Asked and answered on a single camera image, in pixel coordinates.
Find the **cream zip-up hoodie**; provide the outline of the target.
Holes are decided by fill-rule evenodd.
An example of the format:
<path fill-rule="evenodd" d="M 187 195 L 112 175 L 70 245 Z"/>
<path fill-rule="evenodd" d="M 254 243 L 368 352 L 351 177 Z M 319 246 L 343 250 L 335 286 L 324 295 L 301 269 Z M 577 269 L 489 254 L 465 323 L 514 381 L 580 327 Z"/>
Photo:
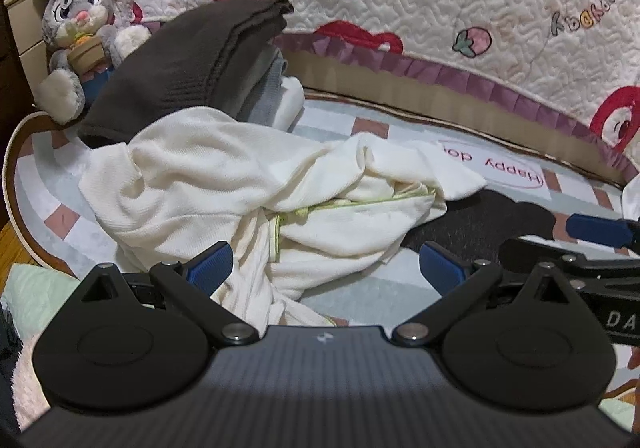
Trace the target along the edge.
<path fill-rule="evenodd" d="M 323 327 L 304 292 L 385 263 L 410 229 L 485 185 L 438 143 L 318 142 L 188 108 L 92 151 L 79 189 L 141 269 L 229 243 L 233 270 L 211 298 L 265 331 Z"/>

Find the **checkered play mat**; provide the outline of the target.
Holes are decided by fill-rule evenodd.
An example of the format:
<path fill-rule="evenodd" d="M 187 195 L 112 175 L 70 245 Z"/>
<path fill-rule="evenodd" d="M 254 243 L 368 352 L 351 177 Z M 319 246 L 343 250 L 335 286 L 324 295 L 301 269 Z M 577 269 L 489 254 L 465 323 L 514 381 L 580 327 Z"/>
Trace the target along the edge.
<path fill-rule="evenodd" d="M 527 237 L 592 257 L 568 216 L 620 218 L 616 188 L 457 131 L 310 100 L 288 131 L 187 108 L 127 143 L 90 148 L 75 128 L 25 123 L 6 160 L 16 222 L 38 255 L 11 268 L 2 306 L 27 345 L 91 268 L 142 272 L 224 241 L 230 275 L 206 295 L 257 329 L 393 327 L 437 298 L 422 243 L 495 258 Z"/>

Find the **light green blanket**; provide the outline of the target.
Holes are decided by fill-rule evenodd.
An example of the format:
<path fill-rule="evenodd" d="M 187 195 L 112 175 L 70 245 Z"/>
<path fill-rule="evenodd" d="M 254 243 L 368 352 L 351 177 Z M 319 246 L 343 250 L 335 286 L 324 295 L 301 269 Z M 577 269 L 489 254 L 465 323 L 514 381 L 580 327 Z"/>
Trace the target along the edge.
<path fill-rule="evenodd" d="M 1 296 L 18 335 L 40 333 L 70 297 L 79 281 L 66 273 L 31 264 L 14 264 Z"/>

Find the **grey folded garment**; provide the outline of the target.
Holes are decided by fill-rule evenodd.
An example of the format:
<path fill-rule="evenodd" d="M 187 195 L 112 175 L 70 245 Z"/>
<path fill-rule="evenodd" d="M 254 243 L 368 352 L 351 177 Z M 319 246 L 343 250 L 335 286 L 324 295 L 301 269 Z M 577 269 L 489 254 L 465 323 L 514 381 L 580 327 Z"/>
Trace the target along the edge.
<path fill-rule="evenodd" d="M 270 126 L 282 100 L 282 77 L 286 60 L 272 44 L 260 52 L 241 89 L 242 105 L 236 119 Z"/>

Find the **white folded garment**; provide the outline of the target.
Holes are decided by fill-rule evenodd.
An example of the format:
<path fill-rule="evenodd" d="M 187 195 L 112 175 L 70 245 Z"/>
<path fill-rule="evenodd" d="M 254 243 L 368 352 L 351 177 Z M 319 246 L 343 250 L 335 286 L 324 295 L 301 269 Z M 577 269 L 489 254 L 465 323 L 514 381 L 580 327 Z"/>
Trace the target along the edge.
<path fill-rule="evenodd" d="M 280 100 L 274 112 L 271 127 L 288 131 L 303 111 L 304 87 L 295 77 L 283 77 L 280 91 Z"/>

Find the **dark brown knit sweater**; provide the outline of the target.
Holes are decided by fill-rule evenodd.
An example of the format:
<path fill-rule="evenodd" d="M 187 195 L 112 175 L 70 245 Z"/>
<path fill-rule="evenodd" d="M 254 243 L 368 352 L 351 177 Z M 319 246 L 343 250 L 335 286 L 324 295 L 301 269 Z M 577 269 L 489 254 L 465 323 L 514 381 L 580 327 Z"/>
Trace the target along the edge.
<path fill-rule="evenodd" d="M 78 137 L 92 149 L 128 142 L 194 106 L 238 116 L 250 69 L 292 12 L 290 0 L 221 0 L 178 15 L 114 70 Z"/>

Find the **grey plush bunny toy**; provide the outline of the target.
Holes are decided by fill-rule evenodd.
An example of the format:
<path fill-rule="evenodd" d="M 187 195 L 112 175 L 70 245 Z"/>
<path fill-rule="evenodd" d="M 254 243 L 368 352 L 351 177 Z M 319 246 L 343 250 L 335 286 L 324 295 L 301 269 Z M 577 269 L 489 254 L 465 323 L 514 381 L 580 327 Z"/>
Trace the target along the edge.
<path fill-rule="evenodd" d="M 150 37 L 143 25 L 118 28 L 112 0 L 49 0 L 42 39 L 51 51 L 49 74 L 35 104 L 59 124 L 78 119 L 122 64 Z"/>

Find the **beige bedside cabinet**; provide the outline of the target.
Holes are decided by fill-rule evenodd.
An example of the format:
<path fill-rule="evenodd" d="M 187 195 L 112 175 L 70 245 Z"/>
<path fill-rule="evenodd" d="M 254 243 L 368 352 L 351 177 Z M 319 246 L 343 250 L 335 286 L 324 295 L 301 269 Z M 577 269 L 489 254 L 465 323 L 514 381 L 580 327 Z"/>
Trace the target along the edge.
<path fill-rule="evenodd" d="M 30 90 L 49 73 L 47 45 L 42 39 L 42 16 L 48 0 L 4 0 L 26 82 Z"/>

